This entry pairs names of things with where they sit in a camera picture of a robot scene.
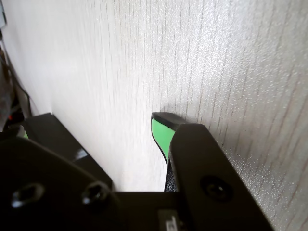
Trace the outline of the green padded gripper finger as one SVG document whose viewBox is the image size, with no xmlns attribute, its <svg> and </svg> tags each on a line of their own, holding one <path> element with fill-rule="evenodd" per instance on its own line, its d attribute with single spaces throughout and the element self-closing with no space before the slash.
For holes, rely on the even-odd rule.
<svg viewBox="0 0 308 231">
<path fill-rule="evenodd" d="M 192 231 L 270 231 L 265 215 L 209 130 L 168 112 L 151 115 L 167 164 L 166 192 L 177 192 Z"/>
</svg>

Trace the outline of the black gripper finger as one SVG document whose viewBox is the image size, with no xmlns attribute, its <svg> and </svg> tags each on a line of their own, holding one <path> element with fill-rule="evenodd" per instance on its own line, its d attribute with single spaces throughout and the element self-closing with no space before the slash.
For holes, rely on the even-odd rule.
<svg viewBox="0 0 308 231">
<path fill-rule="evenodd" d="M 52 114 L 0 134 L 3 231 L 122 231 L 111 179 Z"/>
</svg>

